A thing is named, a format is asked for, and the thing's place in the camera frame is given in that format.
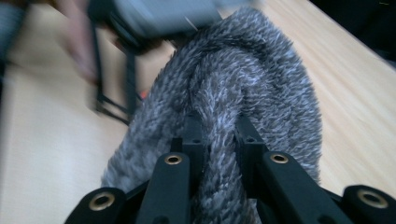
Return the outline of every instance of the metal grommet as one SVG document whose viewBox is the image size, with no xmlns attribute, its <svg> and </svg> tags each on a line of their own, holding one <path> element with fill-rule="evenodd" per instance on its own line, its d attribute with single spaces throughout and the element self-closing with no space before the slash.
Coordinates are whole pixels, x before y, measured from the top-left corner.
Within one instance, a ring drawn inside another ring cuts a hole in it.
<svg viewBox="0 0 396 224">
<path fill-rule="evenodd" d="M 281 154 L 272 154 L 271 160 L 276 163 L 287 163 L 289 161 L 289 159 L 286 156 Z"/>
<path fill-rule="evenodd" d="M 165 158 L 166 164 L 169 165 L 176 165 L 181 163 L 181 161 L 183 161 L 183 159 L 181 159 L 181 157 L 178 155 L 170 155 Z"/>
<path fill-rule="evenodd" d="M 96 194 L 90 201 L 90 208 L 92 211 L 102 211 L 114 203 L 116 198 L 110 192 L 101 192 Z"/>
<path fill-rule="evenodd" d="M 375 208 L 387 208 L 389 206 L 387 200 L 381 195 L 367 189 L 358 190 L 358 197 L 362 202 Z"/>
</svg>

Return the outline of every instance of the gray fur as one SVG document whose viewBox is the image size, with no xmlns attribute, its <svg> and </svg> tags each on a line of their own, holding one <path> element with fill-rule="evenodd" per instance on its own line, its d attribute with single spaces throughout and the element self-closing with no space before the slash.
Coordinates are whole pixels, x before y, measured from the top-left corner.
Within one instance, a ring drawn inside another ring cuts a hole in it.
<svg viewBox="0 0 396 224">
<path fill-rule="evenodd" d="M 321 121 L 311 82 L 289 40 L 259 10 L 244 7 L 175 53 L 110 159 L 102 186 L 129 191 L 147 181 L 193 109 L 212 148 L 194 223 L 260 223 L 234 159 L 241 113 L 270 150 L 289 153 L 318 181 Z"/>
</svg>

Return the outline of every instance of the wooden table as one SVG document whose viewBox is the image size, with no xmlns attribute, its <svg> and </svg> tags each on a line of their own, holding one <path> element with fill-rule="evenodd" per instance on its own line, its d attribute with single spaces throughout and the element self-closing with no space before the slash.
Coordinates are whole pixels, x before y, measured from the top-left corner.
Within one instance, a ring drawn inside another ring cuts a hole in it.
<svg viewBox="0 0 396 224">
<path fill-rule="evenodd" d="M 365 184 L 396 197 L 396 72 L 305 0 L 267 0 L 264 13 L 293 42 L 323 117 L 322 186 L 342 193 Z M 0 223 L 62 223 L 97 189 L 126 127 L 90 109 L 91 90 L 63 45 L 64 17 L 35 6 L 11 54 L 0 142 Z M 122 54 L 103 38 L 106 71 Z M 172 49 L 141 57 L 149 88 Z M 120 83 L 109 82 L 117 98 Z"/>
</svg>

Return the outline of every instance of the table surface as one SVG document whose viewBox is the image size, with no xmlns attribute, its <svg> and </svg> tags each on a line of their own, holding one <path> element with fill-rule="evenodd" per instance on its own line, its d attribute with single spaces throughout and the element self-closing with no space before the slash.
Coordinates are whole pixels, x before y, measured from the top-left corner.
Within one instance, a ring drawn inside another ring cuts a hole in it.
<svg viewBox="0 0 396 224">
<path fill-rule="evenodd" d="M 364 184 L 396 197 L 396 72 L 305 0 L 267 0 L 263 12 L 294 43 L 311 77 L 323 119 L 321 185 L 341 194 Z M 0 223 L 62 223 L 97 189 L 126 127 L 92 110 L 92 87 L 64 51 L 64 17 L 34 6 L 10 54 L 0 142 Z M 123 55 L 106 34 L 108 74 Z M 148 89 L 172 48 L 139 61 Z M 120 79 L 107 83 L 120 98 Z"/>
</svg>

